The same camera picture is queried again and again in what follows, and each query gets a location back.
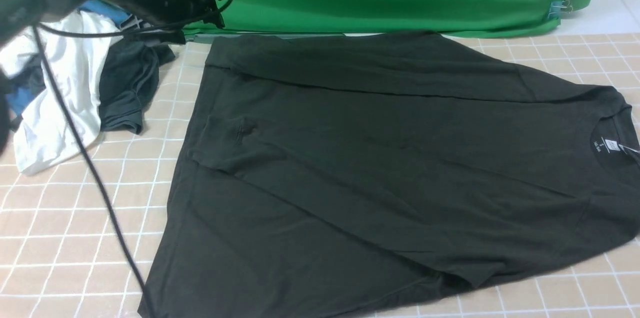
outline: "white fabric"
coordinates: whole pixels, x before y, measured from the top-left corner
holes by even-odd
[[[109,18],[84,11],[74,12],[62,21],[48,25],[77,33],[118,31]],[[119,38],[68,38],[42,30],[39,32],[55,82],[86,147],[96,140],[100,132],[100,76],[109,47]],[[35,43],[31,29],[18,36],[17,42],[14,40],[9,47],[13,49],[3,50],[2,63],[8,60],[5,54],[13,54],[13,57],[32,54]],[[18,66],[19,63],[3,68],[13,72]],[[27,175],[57,165],[80,152],[46,79],[44,66],[42,69],[46,89],[22,113],[22,123],[13,136],[16,165]]]
[[[14,78],[37,52],[38,47],[32,30],[25,29],[0,48],[0,67],[8,78]]]

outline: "binder clip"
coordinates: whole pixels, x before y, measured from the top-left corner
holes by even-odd
[[[570,0],[553,1],[551,7],[549,7],[549,13],[546,16],[547,19],[560,18],[560,14],[563,12],[570,13],[574,10]]]

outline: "black cable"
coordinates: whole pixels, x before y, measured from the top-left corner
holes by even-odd
[[[56,81],[53,78],[53,70],[51,69],[51,64],[48,62],[47,55],[46,55],[45,48],[44,48],[44,44],[42,43],[42,38],[41,38],[41,36],[40,36],[40,34],[38,32],[38,27],[36,25],[33,25],[32,29],[33,29],[33,32],[34,32],[33,36],[35,38],[36,45],[38,45],[38,51],[39,51],[39,54],[40,54],[40,58],[42,60],[44,69],[46,71],[46,76],[47,76],[48,82],[50,83],[51,88],[53,89],[53,93],[55,95],[55,100],[57,101],[58,105],[60,106],[62,114],[64,115],[65,120],[66,120],[67,124],[69,125],[69,128],[71,129],[71,133],[73,134],[73,138],[74,138],[75,142],[77,143],[78,148],[80,149],[80,154],[82,154],[82,157],[86,161],[87,166],[89,166],[89,170],[91,171],[91,174],[93,175],[93,178],[95,179],[96,184],[98,185],[98,188],[100,189],[100,193],[102,194],[102,199],[104,199],[104,204],[107,206],[107,210],[109,211],[109,218],[110,218],[110,221],[112,223],[113,230],[116,232],[116,236],[118,237],[119,245],[122,248],[122,252],[124,253],[124,255],[126,257],[126,262],[131,267],[131,270],[133,271],[133,274],[135,275],[135,279],[137,280],[137,283],[140,285],[140,289],[142,290],[142,297],[144,299],[144,302],[146,302],[146,309],[147,309],[149,318],[156,318],[156,314],[155,314],[155,311],[154,311],[153,304],[151,304],[151,295],[149,295],[149,292],[147,291],[147,288],[145,286],[145,281],[142,278],[142,275],[140,274],[140,270],[138,270],[138,267],[136,266],[136,263],[133,260],[133,257],[131,256],[131,252],[128,250],[127,244],[124,241],[124,236],[122,235],[122,230],[120,228],[120,225],[118,224],[118,220],[117,220],[117,217],[116,217],[116,213],[114,211],[114,207],[112,206],[111,200],[109,199],[109,194],[107,193],[107,190],[105,189],[105,185],[103,184],[102,179],[98,175],[98,171],[96,170],[96,167],[94,166],[94,163],[91,161],[91,157],[89,157],[89,153],[87,153],[87,149],[82,144],[82,139],[80,138],[80,135],[78,134],[78,129],[76,129],[76,125],[74,124],[73,119],[71,118],[71,114],[69,113],[69,109],[64,104],[65,102],[64,102],[64,99],[62,98],[62,94],[60,93],[60,89],[58,88],[58,85],[56,84]]]
[[[213,12],[208,12],[205,13],[203,15],[194,17],[194,18],[188,18],[186,20],[181,20],[178,22],[174,22],[174,23],[169,23],[169,24],[163,24],[163,25],[159,25],[159,26],[152,26],[152,27],[145,27],[145,28],[138,28],[138,29],[130,29],[128,31],[123,31],[123,32],[110,32],[110,33],[76,33],[76,32],[67,32],[67,31],[59,31],[57,29],[51,28],[45,24],[39,24],[39,27],[41,29],[43,29],[46,32],[49,33],[53,33],[53,34],[57,34],[58,36],[64,36],[64,37],[73,37],[73,38],[105,38],[105,37],[117,37],[117,36],[131,36],[131,35],[135,35],[135,34],[141,34],[141,33],[148,33],[148,32],[154,32],[154,31],[158,31],[158,30],[165,30],[165,29],[182,29],[186,24],[190,24],[193,22],[198,22],[201,20],[204,20],[205,18],[211,16],[211,15],[217,15],[219,13],[224,12],[229,6],[231,6],[231,3],[234,0],[226,0],[226,2],[220,6],[218,9],[216,9]]]

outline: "floor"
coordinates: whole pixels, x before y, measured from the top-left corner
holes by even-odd
[[[640,33],[460,41],[574,83],[612,84],[640,106]],[[144,273],[162,237],[208,45],[176,50],[142,136],[105,134],[90,149]],[[640,134],[640,114],[636,122]],[[137,317],[139,288],[85,164],[74,159],[26,177],[11,147],[0,159],[0,318]],[[376,316],[640,318],[640,241],[545,277]]]

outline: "dark t-shirt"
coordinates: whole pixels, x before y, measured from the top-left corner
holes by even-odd
[[[614,88],[438,34],[218,38],[151,302],[327,318],[557,270],[638,233],[635,150]]]

